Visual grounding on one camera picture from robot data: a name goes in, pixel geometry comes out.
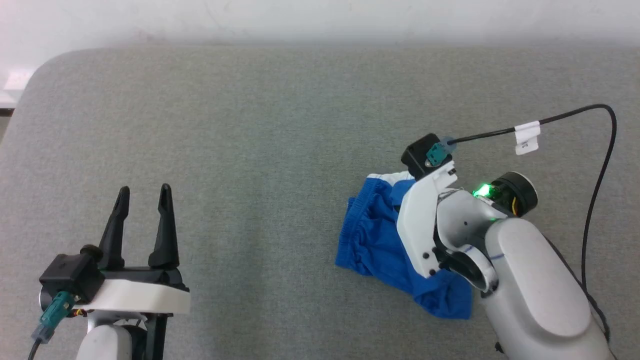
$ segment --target white wall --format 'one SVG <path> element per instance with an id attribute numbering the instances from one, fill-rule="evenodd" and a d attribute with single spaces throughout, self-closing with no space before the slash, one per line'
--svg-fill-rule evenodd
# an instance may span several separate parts
<path id="1" fill-rule="evenodd" d="M 640 45 L 640 2 L 0 0 L 0 107 L 53 56 L 144 43 Z"/>

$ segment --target glowing green led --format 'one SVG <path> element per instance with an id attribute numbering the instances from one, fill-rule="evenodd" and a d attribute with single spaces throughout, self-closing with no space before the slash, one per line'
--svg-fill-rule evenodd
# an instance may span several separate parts
<path id="1" fill-rule="evenodd" d="M 474 191 L 474 196 L 475 197 L 487 196 L 489 195 L 490 192 L 491 192 L 491 185 L 483 184 L 482 186 L 480 186 L 480 189 Z"/>

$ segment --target cable label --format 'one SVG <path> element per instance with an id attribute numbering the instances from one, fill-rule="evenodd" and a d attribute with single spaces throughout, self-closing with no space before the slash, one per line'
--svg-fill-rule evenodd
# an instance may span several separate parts
<path id="1" fill-rule="evenodd" d="M 538 150 L 538 135 L 540 135 L 540 121 L 532 121 L 514 127 L 516 134 L 516 155 L 527 154 Z"/>

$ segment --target crumpled blue fabric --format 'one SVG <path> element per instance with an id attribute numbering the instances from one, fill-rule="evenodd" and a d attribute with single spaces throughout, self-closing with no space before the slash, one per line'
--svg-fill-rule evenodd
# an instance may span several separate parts
<path id="1" fill-rule="evenodd" d="M 335 264 L 409 293 L 434 316 L 468 319 L 473 303 L 469 283 L 448 270 L 429 279 L 419 275 L 397 233 L 394 206 L 414 183 L 407 172 L 367 177 L 358 196 L 349 199 Z"/>

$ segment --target gray table surface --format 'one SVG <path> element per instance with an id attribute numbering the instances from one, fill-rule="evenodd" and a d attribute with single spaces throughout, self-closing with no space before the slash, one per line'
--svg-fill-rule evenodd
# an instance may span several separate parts
<path id="1" fill-rule="evenodd" d="M 128 265 L 144 265 L 170 183 L 193 312 L 170 319 L 166 359 L 503 359 L 478 304 L 441 320 L 333 261 L 349 196 L 404 170 L 428 132 L 463 136 L 594 102 L 619 131 L 595 208 L 589 289 L 619 359 L 640 352 L 639 53 L 614 49 L 103 49 L 51 60 L 0 144 L 1 357 L 27 356 L 38 276 L 97 243 L 131 187 Z M 508 170 L 537 186 L 527 218 L 579 269 L 582 227 L 611 124 L 598 110 L 461 144 L 459 185 Z M 84 320 L 36 358 L 74 357 Z"/>

